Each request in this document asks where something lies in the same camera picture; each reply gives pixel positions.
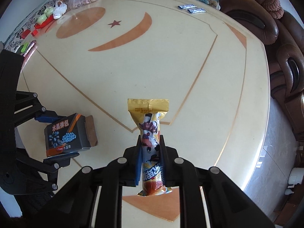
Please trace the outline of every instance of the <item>pink knitted object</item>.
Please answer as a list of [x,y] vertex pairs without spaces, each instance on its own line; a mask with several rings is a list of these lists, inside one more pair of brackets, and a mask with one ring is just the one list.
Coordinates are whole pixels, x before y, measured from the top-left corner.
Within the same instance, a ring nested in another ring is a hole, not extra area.
[[284,10],[280,5],[279,0],[265,0],[262,7],[274,18],[279,19],[283,16]]

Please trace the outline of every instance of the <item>metal pivot bolt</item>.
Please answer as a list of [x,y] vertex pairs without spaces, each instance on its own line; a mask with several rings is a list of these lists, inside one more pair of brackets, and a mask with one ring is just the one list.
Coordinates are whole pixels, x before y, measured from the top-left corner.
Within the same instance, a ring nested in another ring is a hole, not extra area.
[[87,174],[91,171],[91,167],[85,166],[81,169],[82,173]]
[[120,163],[120,164],[124,164],[124,163],[127,162],[127,159],[124,158],[124,157],[121,157],[121,158],[119,158],[119,159],[117,160],[117,162]]
[[184,162],[184,160],[182,158],[175,158],[174,162],[177,164],[182,164]]
[[210,168],[210,171],[213,173],[213,174],[218,174],[219,173],[219,168],[213,166]]

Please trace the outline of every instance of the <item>yellow snack wrapper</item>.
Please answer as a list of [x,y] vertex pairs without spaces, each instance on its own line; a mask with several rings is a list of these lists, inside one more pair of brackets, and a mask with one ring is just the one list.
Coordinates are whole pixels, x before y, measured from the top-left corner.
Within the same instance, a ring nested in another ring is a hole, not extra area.
[[160,124],[169,110],[168,99],[128,99],[128,110],[140,130],[142,145],[142,191],[139,196],[171,192],[162,182],[160,166]]

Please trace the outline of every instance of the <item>small cardboard box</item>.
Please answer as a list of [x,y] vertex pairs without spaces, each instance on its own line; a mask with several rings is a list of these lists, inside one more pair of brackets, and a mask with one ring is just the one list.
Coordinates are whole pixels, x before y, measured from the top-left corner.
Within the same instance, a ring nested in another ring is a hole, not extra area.
[[98,144],[94,119],[75,113],[44,129],[47,157],[88,150]]

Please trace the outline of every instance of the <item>orange triangle pattern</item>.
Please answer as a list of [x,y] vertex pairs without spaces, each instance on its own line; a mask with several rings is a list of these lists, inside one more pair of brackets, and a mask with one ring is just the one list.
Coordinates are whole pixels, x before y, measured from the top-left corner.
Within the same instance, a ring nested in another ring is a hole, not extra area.
[[239,41],[243,44],[243,46],[245,47],[245,49],[247,48],[247,41],[246,41],[246,37],[241,34],[238,30],[236,30],[234,27],[228,25],[226,22],[225,24],[230,28],[230,30],[236,35],[236,37],[239,39]]
[[179,216],[179,188],[160,196],[123,196],[123,200],[136,208],[168,221]]

